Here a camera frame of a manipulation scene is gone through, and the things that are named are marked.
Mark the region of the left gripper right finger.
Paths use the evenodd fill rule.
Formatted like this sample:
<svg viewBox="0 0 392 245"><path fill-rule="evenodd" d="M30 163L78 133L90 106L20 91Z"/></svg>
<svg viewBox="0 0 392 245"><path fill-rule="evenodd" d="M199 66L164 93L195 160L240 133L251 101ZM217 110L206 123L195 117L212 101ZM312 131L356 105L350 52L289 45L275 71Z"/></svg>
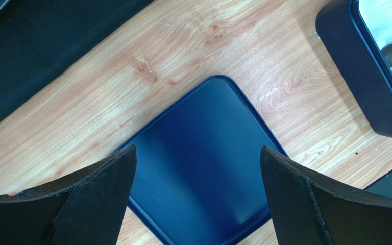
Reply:
<svg viewBox="0 0 392 245"><path fill-rule="evenodd" d="M392 244L392 198L302 166L272 148L260 169L278 244Z"/></svg>

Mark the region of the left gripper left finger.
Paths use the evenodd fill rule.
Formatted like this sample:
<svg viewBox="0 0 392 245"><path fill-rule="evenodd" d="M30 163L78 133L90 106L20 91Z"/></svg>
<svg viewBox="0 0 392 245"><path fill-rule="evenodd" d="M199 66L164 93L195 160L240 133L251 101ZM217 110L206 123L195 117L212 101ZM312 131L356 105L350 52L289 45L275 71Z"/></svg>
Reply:
<svg viewBox="0 0 392 245"><path fill-rule="evenodd" d="M0 195L0 244L116 244L137 165L127 146L16 195Z"/></svg>

